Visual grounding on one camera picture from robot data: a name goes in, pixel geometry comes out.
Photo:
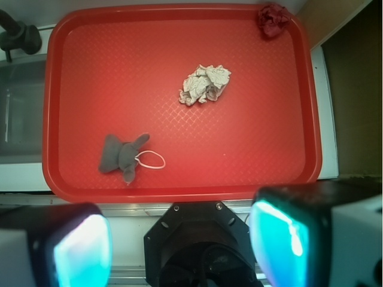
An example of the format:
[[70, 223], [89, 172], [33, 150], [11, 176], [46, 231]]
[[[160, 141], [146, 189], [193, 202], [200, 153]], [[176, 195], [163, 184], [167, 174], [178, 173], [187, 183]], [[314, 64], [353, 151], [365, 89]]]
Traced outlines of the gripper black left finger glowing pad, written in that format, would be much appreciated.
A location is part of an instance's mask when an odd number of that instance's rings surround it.
[[1, 207], [1, 286], [107, 286], [112, 257], [95, 204]]

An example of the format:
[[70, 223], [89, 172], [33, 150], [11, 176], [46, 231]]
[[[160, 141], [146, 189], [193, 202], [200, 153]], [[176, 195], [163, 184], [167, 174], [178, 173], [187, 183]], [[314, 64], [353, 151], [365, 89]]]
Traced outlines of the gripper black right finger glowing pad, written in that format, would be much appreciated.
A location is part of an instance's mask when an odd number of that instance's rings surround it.
[[381, 286], [382, 185], [263, 187], [251, 205], [250, 242], [272, 286]]

